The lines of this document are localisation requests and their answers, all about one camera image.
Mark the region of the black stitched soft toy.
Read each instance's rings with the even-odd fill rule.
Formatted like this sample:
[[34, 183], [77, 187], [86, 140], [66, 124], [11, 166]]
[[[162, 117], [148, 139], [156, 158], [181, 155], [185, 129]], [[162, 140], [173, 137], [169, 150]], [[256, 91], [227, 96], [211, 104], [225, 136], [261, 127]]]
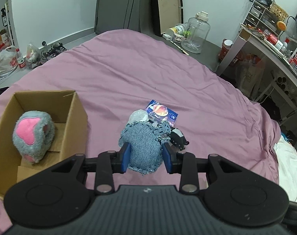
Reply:
[[177, 128], [173, 128], [170, 133], [170, 142], [180, 151], [184, 150], [187, 145], [189, 145], [189, 141], [186, 140], [184, 134], [181, 130]]

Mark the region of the blue denim soft pouch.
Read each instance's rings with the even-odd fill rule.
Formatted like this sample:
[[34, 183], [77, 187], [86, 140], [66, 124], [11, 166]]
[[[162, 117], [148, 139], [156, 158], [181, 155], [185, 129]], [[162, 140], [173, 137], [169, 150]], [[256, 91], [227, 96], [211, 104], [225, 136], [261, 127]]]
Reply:
[[127, 124], [120, 133], [119, 146], [131, 146], [128, 168], [141, 174], [156, 172], [163, 163], [162, 145], [170, 141], [171, 126], [164, 121], [156, 126], [139, 121]]

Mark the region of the white plastic bag pouch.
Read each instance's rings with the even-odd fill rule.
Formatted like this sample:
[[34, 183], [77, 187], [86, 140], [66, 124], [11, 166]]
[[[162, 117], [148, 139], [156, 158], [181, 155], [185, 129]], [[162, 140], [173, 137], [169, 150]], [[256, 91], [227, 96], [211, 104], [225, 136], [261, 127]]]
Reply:
[[129, 116], [129, 119], [128, 119], [127, 123], [132, 124], [132, 123], [140, 122], [140, 121], [147, 122], [147, 121], [149, 121], [148, 116], [149, 116], [149, 114], [147, 113], [147, 111], [145, 111], [143, 109], [139, 109], [139, 110], [134, 111]]

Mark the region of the blue tissue packet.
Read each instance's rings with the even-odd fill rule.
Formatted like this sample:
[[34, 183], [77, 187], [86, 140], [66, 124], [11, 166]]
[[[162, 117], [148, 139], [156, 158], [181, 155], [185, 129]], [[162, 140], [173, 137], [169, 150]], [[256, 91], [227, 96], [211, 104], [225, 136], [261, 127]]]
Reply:
[[175, 125], [178, 117], [176, 112], [155, 100], [150, 101], [145, 111], [148, 113], [149, 120], [157, 123], [167, 121], [171, 127]]

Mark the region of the brown cardboard box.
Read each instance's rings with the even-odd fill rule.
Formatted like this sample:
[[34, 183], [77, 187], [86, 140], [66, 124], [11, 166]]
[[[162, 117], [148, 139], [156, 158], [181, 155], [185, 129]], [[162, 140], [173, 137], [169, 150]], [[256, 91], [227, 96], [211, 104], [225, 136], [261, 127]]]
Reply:
[[77, 153], [87, 114], [74, 90], [21, 91], [0, 118], [0, 199], [14, 184]]

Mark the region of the small clear plastic bag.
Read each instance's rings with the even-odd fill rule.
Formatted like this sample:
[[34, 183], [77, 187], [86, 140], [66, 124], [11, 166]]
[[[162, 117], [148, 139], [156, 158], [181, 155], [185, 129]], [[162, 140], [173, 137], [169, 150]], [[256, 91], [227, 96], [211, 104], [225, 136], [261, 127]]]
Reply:
[[32, 43], [27, 45], [25, 63], [27, 68], [30, 70], [41, 65], [41, 52]]

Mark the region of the red cap plastic bottle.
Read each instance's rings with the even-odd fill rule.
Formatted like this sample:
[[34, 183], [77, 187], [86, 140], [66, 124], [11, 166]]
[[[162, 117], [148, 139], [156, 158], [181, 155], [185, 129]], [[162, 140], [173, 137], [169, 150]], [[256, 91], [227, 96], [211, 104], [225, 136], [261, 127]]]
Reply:
[[16, 49], [16, 59], [20, 69], [25, 67], [25, 60], [19, 48]]

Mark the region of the clear large water jug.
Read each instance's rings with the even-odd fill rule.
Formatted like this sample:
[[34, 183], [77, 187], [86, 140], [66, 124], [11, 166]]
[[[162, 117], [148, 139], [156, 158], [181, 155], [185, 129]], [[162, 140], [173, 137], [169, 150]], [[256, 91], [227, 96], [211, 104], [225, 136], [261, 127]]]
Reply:
[[208, 13], [204, 11], [196, 13], [194, 17], [188, 20], [181, 47], [191, 53], [200, 54], [210, 28]]

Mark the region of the white red plastic bag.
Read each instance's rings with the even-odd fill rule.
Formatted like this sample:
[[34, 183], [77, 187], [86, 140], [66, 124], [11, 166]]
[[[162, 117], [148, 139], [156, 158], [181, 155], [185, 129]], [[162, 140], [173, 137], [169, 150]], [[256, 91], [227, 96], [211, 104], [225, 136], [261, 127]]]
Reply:
[[0, 51], [0, 79], [9, 76], [17, 66], [15, 47], [7, 47]]

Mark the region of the white desk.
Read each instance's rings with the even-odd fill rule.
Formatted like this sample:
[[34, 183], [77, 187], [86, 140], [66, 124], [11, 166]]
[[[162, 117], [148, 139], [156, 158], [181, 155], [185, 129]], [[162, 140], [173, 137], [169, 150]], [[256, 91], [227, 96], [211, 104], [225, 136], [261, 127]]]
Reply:
[[288, 61], [284, 57], [279, 56], [278, 52], [271, 49], [270, 45], [268, 45], [266, 41], [261, 40], [243, 24], [240, 27], [239, 33], [237, 34], [233, 45], [216, 69], [216, 74], [218, 76], [222, 75], [236, 57], [238, 52], [240, 52], [247, 43], [251, 44], [262, 54], [263, 60], [271, 61], [277, 67], [277, 69], [285, 75], [287, 80], [293, 85], [295, 94], [297, 95], [297, 76], [292, 72]]

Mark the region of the grey door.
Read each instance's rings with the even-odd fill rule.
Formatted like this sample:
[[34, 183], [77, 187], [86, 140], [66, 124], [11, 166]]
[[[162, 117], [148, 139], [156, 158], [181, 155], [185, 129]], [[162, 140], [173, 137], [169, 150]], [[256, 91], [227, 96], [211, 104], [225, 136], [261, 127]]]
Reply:
[[94, 32], [129, 29], [140, 32], [140, 0], [97, 0]]

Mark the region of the desk drawer organizer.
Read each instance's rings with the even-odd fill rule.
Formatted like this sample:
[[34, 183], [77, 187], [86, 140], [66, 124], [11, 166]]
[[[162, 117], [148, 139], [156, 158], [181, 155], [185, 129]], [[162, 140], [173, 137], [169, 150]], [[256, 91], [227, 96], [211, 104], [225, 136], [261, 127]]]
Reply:
[[262, 31], [267, 29], [277, 34], [276, 22], [277, 17], [273, 15], [266, 7], [257, 1], [252, 1], [252, 5], [246, 18], [244, 19], [243, 24], [247, 27], [260, 29]]

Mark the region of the brown framed board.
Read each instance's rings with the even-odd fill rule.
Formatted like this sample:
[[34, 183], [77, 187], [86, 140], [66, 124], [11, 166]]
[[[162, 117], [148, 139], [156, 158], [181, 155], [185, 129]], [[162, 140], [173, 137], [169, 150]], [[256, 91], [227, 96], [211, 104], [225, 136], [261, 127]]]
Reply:
[[151, 0], [153, 31], [162, 36], [166, 31], [184, 22], [183, 0]]

